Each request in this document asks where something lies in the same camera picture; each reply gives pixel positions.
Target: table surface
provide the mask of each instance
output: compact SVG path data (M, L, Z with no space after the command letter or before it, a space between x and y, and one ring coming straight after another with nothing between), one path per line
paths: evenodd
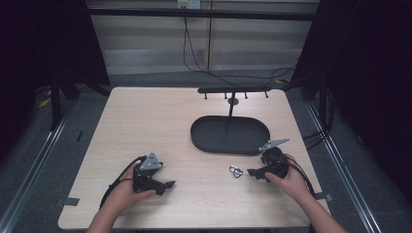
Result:
M290 138L279 146L292 154L315 192L321 188L304 147L285 93L271 90L238 94L236 117L253 117L269 129L271 140ZM154 196L124 212L115 228L213 229L307 226L299 206L278 186L257 181L247 169L263 166L258 155L208 153L190 140L192 123L203 116L227 116L223 94L198 94L195 88L117 87L100 118L69 197L78 206L65 206L58 225L88 228L101 198L134 158L154 152L164 163L154 179L176 181L163 196ZM230 165L244 170L236 179ZM325 200L320 203L328 210Z

